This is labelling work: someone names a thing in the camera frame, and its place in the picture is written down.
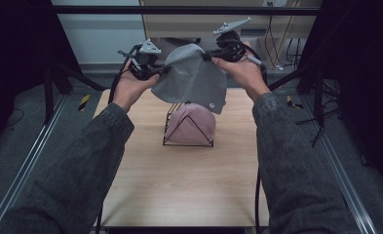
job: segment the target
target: white wall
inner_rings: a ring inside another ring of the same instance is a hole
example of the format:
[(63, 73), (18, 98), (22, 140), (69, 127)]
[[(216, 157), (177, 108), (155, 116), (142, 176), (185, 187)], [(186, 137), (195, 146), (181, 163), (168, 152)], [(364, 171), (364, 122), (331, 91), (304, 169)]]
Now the white wall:
[[(138, 6), (138, 0), (52, 0), (54, 5)], [(133, 45), (145, 41), (141, 15), (58, 15), (80, 64), (121, 63)]]

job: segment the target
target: gray sleeve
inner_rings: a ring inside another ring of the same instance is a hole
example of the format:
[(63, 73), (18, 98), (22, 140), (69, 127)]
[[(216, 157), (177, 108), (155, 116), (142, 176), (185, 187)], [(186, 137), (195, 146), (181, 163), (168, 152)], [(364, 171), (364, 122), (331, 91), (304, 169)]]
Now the gray sleeve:
[(89, 233), (134, 125), (109, 104), (7, 211), (0, 233)]
[(346, 207), (326, 156), (289, 121), (274, 94), (252, 109), (271, 233), (343, 233)]

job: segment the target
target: wooden tabletop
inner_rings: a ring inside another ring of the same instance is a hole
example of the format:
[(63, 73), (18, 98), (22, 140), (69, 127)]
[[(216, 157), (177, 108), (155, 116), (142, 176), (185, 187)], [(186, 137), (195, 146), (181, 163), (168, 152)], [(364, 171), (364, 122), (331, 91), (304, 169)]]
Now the wooden tabletop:
[[(106, 105), (103, 92), (97, 115)], [(252, 101), (229, 89), (214, 114), (213, 147), (163, 145), (172, 105), (149, 90), (131, 108), (135, 129), (104, 201), (102, 226), (255, 226), (257, 174)], [(268, 224), (260, 191), (260, 225)]]

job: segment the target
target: aluminum rail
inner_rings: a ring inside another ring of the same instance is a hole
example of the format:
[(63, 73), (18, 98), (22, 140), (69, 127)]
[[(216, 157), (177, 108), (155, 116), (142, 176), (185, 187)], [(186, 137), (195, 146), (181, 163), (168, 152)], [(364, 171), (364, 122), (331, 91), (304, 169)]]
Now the aluminum rail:
[(315, 7), (195, 7), (195, 6), (26, 6), (27, 11), (52, 11), (56, 14), (98, 15), (248, 15), (320, 16), (341, 14), (341, 9)]
[[(309, 112), (310, 116), (314, 116), (313, 114), (313, 104), (311, 100), (306, 97), (301, 97), (303, 102), (305, 103), (306, 109)], [(313, 122), (316, 130), (319, 129), (319, 126), (316, 121)], [(321, 137), (321, 141), (323, 142), (323, 149), (326, 152), (326, 156), (328, 162), (331, 166), (331, 169), (334, 173), (334, 176), (337, 179), (337, 183), (339, 184), (340, 190), (348, 204), (349, 210), (355, 218), (355, 222), (358, 225), (361, 233), (363, 234), (377, 234), (377, 230), (373, 225), (373, 222), (367, 213), (366, 208), (364, 207), (364, 203), (362, 202), (361, 197), (359, 196), (355, 186), (353, 185), (351, 179), (346, 173), (346, 170), (343, 168), (339, 157), (336, 154), (333, 146), (330, 143), (328, 136), (323, 133)]]
[(16, 200), (18, 199), (21, 193), (21, 190), (23, 189), (25, 183), (27, 182), (27, 179), (29, 178), (30, 173), (32, 172), (32, 169), (34, 165), (36, 164), (37, 159), (39, 158), (39, 155), (41, 154), (49, 136), (51, 135), (51, 132), (55, 124), (57, 123), (57, 119), (60, 116), (60, 113), (66, 102), (66, 99), (67, 99), (67, 96), (65, 95), (61, 95), (59, 97), (59, 100), (57, 101), (57, 104), (55, 107), (55, 113), (53, 117), (51, 118), (51, 121), (42, 128), (39, 136), (36, 138), (32, 148), (27, 154), (27, 157), (24, 160), (23, 164), (21, 165), (21, 168), (18, 174), (16, 175), (15, 180), (12, 182), (11, 187), (9, 188), (8, 192), (3, 198), (3, 201), (0, 204), (0, 220), (2, 219), (6, 211), (9, 208), (11, 208), (15, 204)]

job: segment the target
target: pink fabric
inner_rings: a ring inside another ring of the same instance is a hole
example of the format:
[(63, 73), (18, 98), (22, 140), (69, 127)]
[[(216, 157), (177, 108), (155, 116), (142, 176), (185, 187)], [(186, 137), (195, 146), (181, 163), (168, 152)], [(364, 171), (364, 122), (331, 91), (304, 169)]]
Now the pink fabric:
[(180, 106), (172, 113), (165, 137), (177, 142), (210, 144), (214, 139), (214, 132), (214, 115), (202, 105), (190, 103)]

